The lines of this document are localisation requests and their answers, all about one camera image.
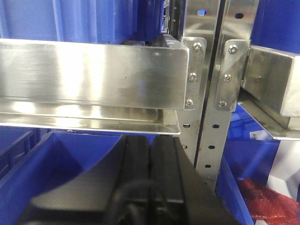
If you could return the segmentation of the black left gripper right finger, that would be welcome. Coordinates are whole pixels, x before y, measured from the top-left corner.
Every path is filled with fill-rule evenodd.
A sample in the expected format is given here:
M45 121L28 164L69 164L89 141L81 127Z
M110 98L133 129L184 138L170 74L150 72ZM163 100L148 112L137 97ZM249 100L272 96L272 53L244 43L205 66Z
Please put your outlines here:
M179 225L237 225L188 159L179 138L156 136L150 148L151 178L161 187Z

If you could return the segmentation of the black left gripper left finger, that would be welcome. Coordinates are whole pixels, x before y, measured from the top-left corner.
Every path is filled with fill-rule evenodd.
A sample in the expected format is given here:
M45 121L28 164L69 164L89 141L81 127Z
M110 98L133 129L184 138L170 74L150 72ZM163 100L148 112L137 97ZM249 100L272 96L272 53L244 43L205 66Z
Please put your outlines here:
M144 225L149 205L149 142L140 135L62 139L63 178L32 197L20 225Z

